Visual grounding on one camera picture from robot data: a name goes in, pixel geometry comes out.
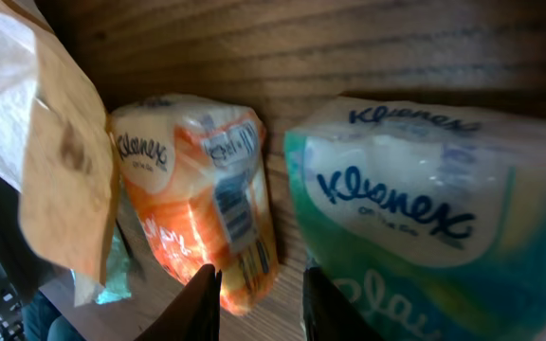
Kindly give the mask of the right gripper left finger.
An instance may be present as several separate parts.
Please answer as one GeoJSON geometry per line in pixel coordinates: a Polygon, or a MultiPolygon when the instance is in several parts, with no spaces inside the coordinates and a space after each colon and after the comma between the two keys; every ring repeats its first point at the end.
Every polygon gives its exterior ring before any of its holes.
{"type": "Polygon", "coordinates": [[[136,341],[218,341],[222,272],[203,265],[136,341]]]}

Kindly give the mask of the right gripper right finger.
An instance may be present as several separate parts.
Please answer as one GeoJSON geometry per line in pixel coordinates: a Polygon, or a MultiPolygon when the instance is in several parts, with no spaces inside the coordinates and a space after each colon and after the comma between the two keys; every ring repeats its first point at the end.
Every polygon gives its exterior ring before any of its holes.
{"type": "Polygon", "coordinates": [[[302,325],[306,341],[382,341],[318,267],[303,273],[302,325]]]}

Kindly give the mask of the teal wipes packet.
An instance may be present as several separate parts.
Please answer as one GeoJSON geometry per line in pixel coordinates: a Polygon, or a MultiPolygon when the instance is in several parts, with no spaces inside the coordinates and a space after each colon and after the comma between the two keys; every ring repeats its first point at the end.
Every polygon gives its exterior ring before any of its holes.
{"type": "Polygon", "coordinates": [[[88,303],[104,305],[128,299],[132,296],[128,273],[131,260],[118,226],[114,228],[111,249],[106,260],[104,284],[75,271],[71,271],[75,291],[74,306],[88,303]]]}

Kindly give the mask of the teal tissue pack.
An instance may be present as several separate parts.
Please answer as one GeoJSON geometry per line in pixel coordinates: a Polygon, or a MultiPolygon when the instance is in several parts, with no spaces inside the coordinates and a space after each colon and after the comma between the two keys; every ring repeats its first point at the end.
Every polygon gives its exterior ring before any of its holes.
{"type": "Polygon", "coordinates": [[[339,97],[284,136],[317,266],[386,340],[546,340],[546,120],[339,97]]]}

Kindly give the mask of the orange small packet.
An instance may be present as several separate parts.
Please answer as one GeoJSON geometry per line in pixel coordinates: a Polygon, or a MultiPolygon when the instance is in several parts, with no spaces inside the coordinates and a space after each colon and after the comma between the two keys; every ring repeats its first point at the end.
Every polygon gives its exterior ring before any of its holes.
{"type": "Polygon", "coordinates": [[[247,106],[172,94],[112,114],[124,187],[151,250],[188,283],[205,264],[222,273],[221,305],[247,314],[279,272],[262,146],[247,106]]]}

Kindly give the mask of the beige snack bag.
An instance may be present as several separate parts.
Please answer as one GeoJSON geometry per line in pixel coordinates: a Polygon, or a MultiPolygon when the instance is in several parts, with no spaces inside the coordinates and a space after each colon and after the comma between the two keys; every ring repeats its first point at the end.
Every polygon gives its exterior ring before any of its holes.
{"type": "Polygon", "coordinates": [[[93,83],[58,38],[0,1],[0,177],[40,257],[104,282],[118,172],[93,83]]]}

